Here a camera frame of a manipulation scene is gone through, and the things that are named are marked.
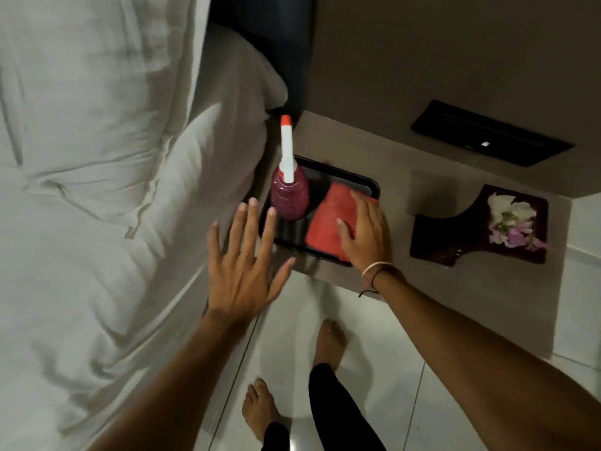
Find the person's right hand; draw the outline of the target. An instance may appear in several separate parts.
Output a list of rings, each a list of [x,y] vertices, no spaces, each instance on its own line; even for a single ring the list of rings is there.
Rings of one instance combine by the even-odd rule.
[[[356,254],[345,254],[367,281],[382,269],[392,266],[391,242],[387,219],[378,203],[351,191],[357,204]]]

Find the black wall switch panel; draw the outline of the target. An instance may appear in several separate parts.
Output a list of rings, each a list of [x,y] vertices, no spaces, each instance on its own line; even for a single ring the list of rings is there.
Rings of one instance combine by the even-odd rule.
[[[572,149],[575,144],[432,100],[411,125],[420,135],[530,167]]]

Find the black trousers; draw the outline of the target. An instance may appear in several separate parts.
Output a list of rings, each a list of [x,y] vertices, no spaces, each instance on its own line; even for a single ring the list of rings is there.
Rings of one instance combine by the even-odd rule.
[[[312,368],[308,393],[324,451],[387,451],[329,364]]]

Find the person's left hand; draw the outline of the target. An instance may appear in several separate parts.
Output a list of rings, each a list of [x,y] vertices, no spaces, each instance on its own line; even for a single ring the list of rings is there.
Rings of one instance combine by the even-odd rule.
[[[237,211],[235,212],[229,229],[227,249],[225,252],[221,251],[222,275],[210,277],[208,274],[208,302],[203,320],[212,319],[227,325],[247,326],[274,302],[276,298],[268,298],[267,294],[269,283],[275,275],[271,274],[275,224],[276,211],[271,207],[268,209],[261,238],[258,222],[257,241],[260,240],[260,244],[259,251],[256,252],[256,242],[253,263],[237,263]]]

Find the person's left forearm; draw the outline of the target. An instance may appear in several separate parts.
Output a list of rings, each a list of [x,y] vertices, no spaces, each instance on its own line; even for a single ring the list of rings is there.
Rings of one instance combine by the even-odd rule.
[[[253,318],[207,311],[181,351],[88,451],[192,451],[223,368]]]

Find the black rectangular tray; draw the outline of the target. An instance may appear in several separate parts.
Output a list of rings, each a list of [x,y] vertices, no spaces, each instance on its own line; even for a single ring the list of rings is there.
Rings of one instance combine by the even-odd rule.
[[[305,215],[298,220],[286,221],[278,218],[274,243],[282,248],[290,249],[301,254],[311,255],[320,260],[326,260],[336,265],[350,267],[349,261],[343,260],[331,251],[323,251],[306,242],[311,222],[317,208],[326,198],[332,184],[338,183],[361,192],[374,200],[380,198],[380,187],[377,181],[357,173],[345,171],[328,163],[295,156],[298,166],[305,173],[309,182],[310,204]]]

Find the small white pillow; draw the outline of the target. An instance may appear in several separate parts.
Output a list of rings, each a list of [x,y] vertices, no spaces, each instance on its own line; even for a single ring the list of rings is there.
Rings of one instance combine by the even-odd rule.
[[[266,141],[268,111],[287,101],[269,61],[235,31],[207,29],[191,120],[174,144],[140,230],[162,237],[231,218],[248,192]]]

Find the person's right foot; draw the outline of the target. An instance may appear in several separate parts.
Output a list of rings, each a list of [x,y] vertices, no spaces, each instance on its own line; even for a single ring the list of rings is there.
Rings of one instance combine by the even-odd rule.
[[[317,335],[313,367],[329,365],[336,372],[342,362],[348,340],[342,326],[332,319],[325,319]]]

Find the person's right forearm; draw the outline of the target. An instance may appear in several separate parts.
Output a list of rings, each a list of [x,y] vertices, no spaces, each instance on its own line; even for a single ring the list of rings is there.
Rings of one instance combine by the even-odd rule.
[[[372,286],[489,451],[601,451],[601,402],[569,376],[397,270],[379,271]]]

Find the dark blue headboard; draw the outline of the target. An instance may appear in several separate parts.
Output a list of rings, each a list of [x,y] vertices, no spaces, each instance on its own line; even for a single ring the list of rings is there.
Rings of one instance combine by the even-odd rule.
[[[306,108],[316,0],[212,0],[209,18],[261,52],[288,89],[282,112],[297,123]]]

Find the large white pillow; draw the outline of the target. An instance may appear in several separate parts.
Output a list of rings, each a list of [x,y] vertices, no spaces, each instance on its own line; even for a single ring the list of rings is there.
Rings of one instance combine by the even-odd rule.
[[[190,118],[211,0],[0,0],[0,184],[137,231]]]

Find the white and pink flowers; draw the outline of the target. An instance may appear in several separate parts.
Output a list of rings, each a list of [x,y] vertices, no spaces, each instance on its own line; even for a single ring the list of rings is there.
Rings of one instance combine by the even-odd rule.
[[[534,234],[537,211],[531,204],[516,201],[512,195],[493,193],[487,199],[491,212],[488,225],[489,242],[506,248],[523,248],[529,251],[546,250],[546,242]]]

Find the person's foot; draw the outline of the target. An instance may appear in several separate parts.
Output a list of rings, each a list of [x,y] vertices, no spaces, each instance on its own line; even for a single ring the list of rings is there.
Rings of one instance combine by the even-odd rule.
[[[289,451],[289,424],[280,414],[273,395],[261,378],[247,387],[242,415],[263,451]]]
[[[342,362],[348,340],[342,326],[332,319],[325,319],[317,335],[313,367],[329,365],[336,372]]]

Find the red cleaning cloth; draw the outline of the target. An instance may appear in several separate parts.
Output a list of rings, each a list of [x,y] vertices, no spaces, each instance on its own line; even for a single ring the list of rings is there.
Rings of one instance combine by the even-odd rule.
[[[349,263],[350,260],[342,250],[336,221],[341,219],[347,225],[350,236],[355,236],[357,204],[351,191],[345,184],[332,183],[318,206],[305,237],[310,248],[332,255],[342,263]]]

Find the white bed duvet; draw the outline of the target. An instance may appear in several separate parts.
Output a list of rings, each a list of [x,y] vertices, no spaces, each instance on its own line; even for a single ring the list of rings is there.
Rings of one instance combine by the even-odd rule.
[[[206,307],[207,230],[258,162],[170,158],[131,239],[0,183],[0,451],[84,451],[165,366]]]

